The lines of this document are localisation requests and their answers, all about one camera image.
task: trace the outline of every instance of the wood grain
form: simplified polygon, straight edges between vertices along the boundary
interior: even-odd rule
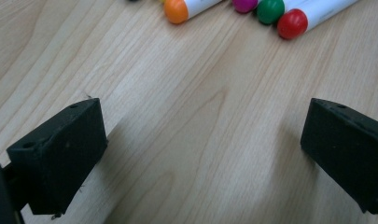
[[[378,120],[378,0],[292,41],[222,2],[0,0],[0,162],[99,97],[110,141],[68,208],[27,223],[378,223],[300,148],[312,97]]]

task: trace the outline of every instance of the red marker cap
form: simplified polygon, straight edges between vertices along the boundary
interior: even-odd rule
[[[307,31],[307,16],[299,9],[292,9],[279,19],[277,30],[284,39],[293,39]]]

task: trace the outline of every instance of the screw hole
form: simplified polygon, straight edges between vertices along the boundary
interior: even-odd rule
[[[28,142],[28,143],[25,143],[25,144],[23,144],[23,148],[28,148],[28,147],[32,147],[32,146],[34,146],[35,145],[35,143],[34,142]]]

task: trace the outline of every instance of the marker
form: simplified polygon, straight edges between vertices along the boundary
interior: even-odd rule
[[[313,29],[322,21],[351,6],[358,0],[308,0],[281,17],[277,30],[284,39],[293,39]]]
[[[258,18],[264,24],[276,23],[285,12],[308,0],[262,0],[258,5]]]
[[[164,12],[168,21],[179,24],[219,2],[221,0],[165,0]]]
[[[239,13],[247,13],[255,9],[261,0],[232,0],[235,11]]]

